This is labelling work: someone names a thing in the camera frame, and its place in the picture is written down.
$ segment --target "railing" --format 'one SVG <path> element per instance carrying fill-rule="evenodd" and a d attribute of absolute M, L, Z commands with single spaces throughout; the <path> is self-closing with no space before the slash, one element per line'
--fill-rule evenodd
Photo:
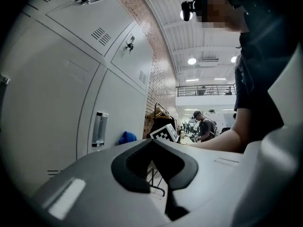
<path fill-rule="evenodd" d="M 235 84 L 177 87 L 178 96 L 236 95 Z"/>

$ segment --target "blue object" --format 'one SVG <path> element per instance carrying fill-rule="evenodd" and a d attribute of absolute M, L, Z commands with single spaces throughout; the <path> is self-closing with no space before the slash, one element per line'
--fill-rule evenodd
<path fill-rule="evenodd" d="M 122 144 L 125 144 L 128 142 L 133 142 L 136 140 L 137 140 L 137 137 L 133 133 L 125 131 L 119 140 L 119 145 L 122 145 Z"/>

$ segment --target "ceiling light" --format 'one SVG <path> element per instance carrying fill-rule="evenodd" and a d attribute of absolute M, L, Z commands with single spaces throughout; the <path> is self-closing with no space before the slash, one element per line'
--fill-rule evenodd
<path fill-rule="evenodd" d="M 195 58 L 190 58 L 187 62 L 188 64 L 193 65 L 197 62 L 197 60 Z"/>
<path fill-rule="evenodd" d="M 232 57 L 232 63 L 235 63 L 237 59 L 237 56 Z"/>
<path fill-rule="evenodd" d="M 183 12 L 182 11 L 180 12 L 180 17 L 181 17 L 181 19 L 183 19 Z M 192 17 L 193 17 L 193 13 L 190 13 L 189 20 L 191 20 Z"/>
<path fill-rule="evenodd" d="M 186 81 L 199 81 L 199 79 L 188 79 Z"/>

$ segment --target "silver handle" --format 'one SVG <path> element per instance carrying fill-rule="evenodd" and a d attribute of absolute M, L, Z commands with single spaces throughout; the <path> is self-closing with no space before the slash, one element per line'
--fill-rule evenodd
<path fill-rule="evenodd" d="M 91 146 L 100 147 L 105 143 L 105 129 L 108 114 L 97 112 L 94 124 L 93 139 Z"/>

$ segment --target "brick wall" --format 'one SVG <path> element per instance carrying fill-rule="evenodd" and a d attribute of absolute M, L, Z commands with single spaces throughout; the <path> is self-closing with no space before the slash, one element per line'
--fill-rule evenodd
<path fill-rule="evenodd" d="M 134 18 L 153 48 L 151 79 L 148 90 L 146 114 L 153 112 L 156 103 L 160 103 L 179 122 L 176 109 L 176 76 L 169 50 L 155 16 L 145 0 L 120 0 Z M 150 122 L 145 119 L 144 134 Z"/>

